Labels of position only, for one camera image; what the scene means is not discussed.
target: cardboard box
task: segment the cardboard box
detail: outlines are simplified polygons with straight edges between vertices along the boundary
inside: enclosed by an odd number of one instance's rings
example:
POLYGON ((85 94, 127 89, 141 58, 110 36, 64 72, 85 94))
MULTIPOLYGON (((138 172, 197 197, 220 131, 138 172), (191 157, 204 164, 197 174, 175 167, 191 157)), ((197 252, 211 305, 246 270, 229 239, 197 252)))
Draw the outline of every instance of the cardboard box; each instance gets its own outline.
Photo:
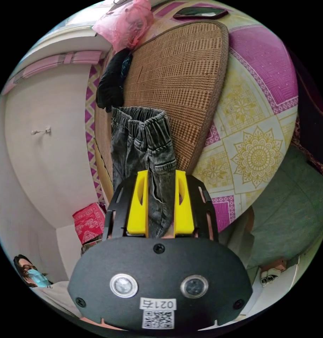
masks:
POLYGON ((269 269, 278 269, 281 272, 285 271, 287 269, 287 261, 285 261, 283 258, 280 258, 272 263, 269 263, 263 267, 261 267, 261 272, 268 271, 269 269))

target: white shoe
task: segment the white shoe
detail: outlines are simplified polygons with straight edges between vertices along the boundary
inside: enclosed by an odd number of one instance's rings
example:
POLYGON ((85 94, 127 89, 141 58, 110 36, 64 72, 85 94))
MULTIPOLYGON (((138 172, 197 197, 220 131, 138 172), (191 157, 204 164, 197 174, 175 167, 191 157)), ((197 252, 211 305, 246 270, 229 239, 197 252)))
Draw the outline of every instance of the white shoe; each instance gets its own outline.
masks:
POLYGON ((268 283, 273 283, 274 280, 277 279, 280 275, 281 275, 281 270, 275 269, 275 268, 269 269, 267 271, 268 283))
POLYGON ((265 287, 268 283, 268 279, 267 279, 267 272, 268 271, 264 271, 261 273, 261 284, 262 284, 262 287, 265 287))

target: gray jeans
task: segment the gray jeans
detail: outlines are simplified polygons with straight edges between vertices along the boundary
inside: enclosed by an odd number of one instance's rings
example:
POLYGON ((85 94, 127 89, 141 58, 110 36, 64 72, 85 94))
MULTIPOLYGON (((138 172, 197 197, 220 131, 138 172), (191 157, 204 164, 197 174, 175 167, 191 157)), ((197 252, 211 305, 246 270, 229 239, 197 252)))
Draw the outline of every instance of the gray jeans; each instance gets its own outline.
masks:
POLYGON ((149 237, 164 236, 173 221, 176 159, 166 112, 144 107, 112 110, 113 189, 149 170, 149 237))

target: qr code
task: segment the qr code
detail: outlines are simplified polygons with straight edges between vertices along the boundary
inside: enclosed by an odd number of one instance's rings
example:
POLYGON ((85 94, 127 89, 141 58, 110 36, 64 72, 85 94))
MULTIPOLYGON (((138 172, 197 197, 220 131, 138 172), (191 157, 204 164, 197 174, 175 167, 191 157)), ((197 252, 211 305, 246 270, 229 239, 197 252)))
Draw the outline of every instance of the qr code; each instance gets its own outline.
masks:
POLYGON ((174 328, 174 311, 148 311, 143 312, 143 326, 153 330, 167 330, 174 328))

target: pink plastic bag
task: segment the pink plastic bag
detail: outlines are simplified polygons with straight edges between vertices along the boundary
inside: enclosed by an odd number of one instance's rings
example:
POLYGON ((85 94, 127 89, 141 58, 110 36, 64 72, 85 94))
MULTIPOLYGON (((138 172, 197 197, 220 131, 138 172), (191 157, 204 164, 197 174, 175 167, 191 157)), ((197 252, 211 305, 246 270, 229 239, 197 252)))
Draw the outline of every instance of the pink plastic bag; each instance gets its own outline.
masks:
POLYGON ((153 23, 149 0, 133 0, 103 15, 92 29, 109 41, 114 52, 134 49, 153 23))

